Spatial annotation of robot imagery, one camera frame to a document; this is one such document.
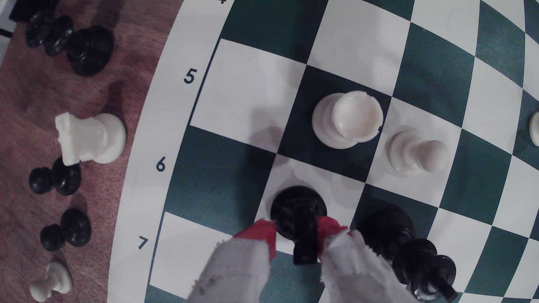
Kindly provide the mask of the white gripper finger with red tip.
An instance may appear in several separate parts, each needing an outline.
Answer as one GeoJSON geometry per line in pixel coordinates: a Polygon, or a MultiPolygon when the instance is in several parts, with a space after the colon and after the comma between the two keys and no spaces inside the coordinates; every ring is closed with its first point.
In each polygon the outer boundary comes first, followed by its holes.
{"type": "Polygon", "coordinates": [[[218,243],[187,302],[259,302],[275,258],[277,225],[260,219],[218,243]]]}
{"type": "Polygon", "coordinates": [[[337,220],[316,219],[321,281],[330,302],[417,302],[357,230],[337,220]]]}

